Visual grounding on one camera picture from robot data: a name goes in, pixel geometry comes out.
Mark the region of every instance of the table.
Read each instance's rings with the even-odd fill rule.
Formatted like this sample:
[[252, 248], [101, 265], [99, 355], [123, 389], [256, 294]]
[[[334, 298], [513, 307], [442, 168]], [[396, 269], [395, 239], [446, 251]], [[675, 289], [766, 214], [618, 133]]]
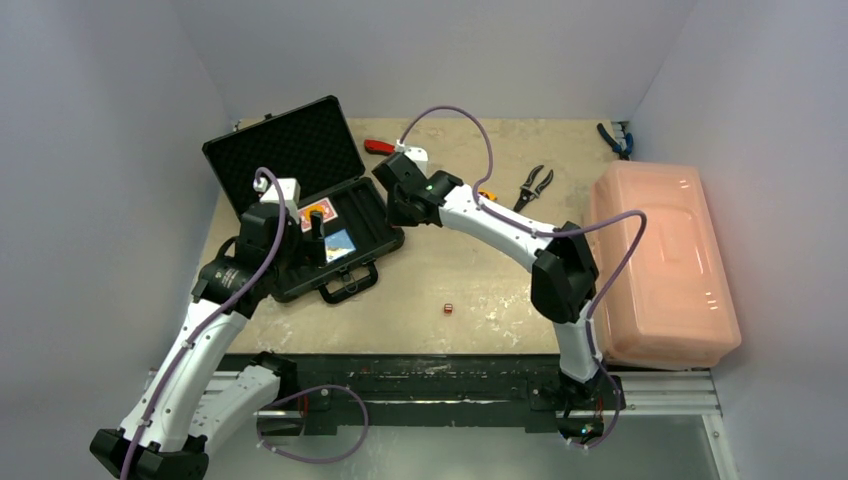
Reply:
[[[408, 120], [354, 118], [348, 123], [370, 175], [383, 157], [365, 153], [363, 140], [393, 142]], [[544, 164], [555, 172], [553, 183], [522, 214], [556, 225], [567, 220], [582, 224], [589, 187], [616, 159], [598, 135], [597, 123], [483, 120], [495, 152], [494, 174], [483, 188], [511, 208], [530, 169]], [[609, 122], [603, 123], [611, 131]], [[469, 184], [485, 173], [482, 137], [465, 119], [426, 118], [407, 143], [427, 150], [430, 173], [444, 169]], [[513, 260], [452, 230], [421, 226], [405, 231], [404, 246], [377, 260], [375, 286], [335, 306], [315, 291], [289, 304], [268, 298], [229, 353], [557, 352], [550, 322], [530, 303], [530, 276]], [[221, 193], [200, 265], [237, 232], [238, 219]], [[453, 304], [452, 315], [443, 314], [445, 303]]]

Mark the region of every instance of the wire cutters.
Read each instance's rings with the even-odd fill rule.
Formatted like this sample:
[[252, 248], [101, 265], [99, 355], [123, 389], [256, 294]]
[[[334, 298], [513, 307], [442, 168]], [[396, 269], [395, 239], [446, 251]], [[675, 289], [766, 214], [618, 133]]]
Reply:
[[542, 194], [542, 190], [547, 188], [548, 185], [550, 185], [551, 182], [554, 181], [554, 171], [551, 170], [550, 172], [548, 172], [545, 178], [543, 178], [542, 181], [539, 182], [539, 185], [536, 185], [536, 188], [533, 189], [533, 182], [536, 181], [536, 176], [539, 175], [539, 172], [541, 172], [543, 168], [545, 168], [544, 165], [536, 165], [535, 167], [533, 167], [533, 170], [530, 170], [530, 175], [527, 176], [527, 181], [524, 182], [524, 185], [521, 186], [521, 191], [518, 195], [518, 201], [515, 202], [515, 206], [512, 207], [512, 210], [514, 212], [520, 212], [525, 205], [530, 203], [532, 200], [539, 198], [539, 195]]
[[618, 158], [621, 160], [630, 160], [630, 154], [633, 153], [633, 135], [626, 134], [624, 135], [624, 147], [622, 148], [621, 144], [615, 141], [614, 138], [607, 133], [607, 129], [604, 128], [602, 123], [598, 124], [598, 133], [601, 134], [601, 137], [604, 138], [604, 141], [607, 142], [607, 145], [612, 148], [614, 153], [618, 154]]

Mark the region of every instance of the red utility knife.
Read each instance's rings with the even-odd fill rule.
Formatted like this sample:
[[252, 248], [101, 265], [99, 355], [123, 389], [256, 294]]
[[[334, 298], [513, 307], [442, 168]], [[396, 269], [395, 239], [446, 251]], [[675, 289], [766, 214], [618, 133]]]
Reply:
[[395, 146], [369, 138], [365, 140], [365, 151], [371, 155], [391, 155], [395, 151]]

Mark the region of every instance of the gray floor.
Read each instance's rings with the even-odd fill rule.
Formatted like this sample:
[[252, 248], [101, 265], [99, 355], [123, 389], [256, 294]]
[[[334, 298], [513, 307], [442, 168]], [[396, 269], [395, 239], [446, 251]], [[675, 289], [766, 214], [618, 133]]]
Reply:
[[[336, 455], [359, 429], [290, 439], [289, 451]], [[569, 451], [556, 434], [507, 428], [379, 427], [362, 449], [332, 465], [306, 465], [256, 448], [252, 426], [239, 430], [212, 460], [209, 480], [517, 480], [718, 478], [701, 417], [627, 417], [589, 454]]]

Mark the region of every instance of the translucent plastic container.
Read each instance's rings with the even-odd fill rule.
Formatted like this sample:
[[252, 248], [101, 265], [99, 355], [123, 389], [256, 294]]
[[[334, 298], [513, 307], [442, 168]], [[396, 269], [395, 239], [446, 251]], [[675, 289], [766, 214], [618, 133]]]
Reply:
[[[648, 215], [648, 228], [595, 312], [605, 356], [653, 368], [714, 366], [741, 337], [697, 170], [614, 162], [592, 187], [587, 220], [631, 209]], [[589, 235], [598, 288], [638, 228], [636, 217]]]

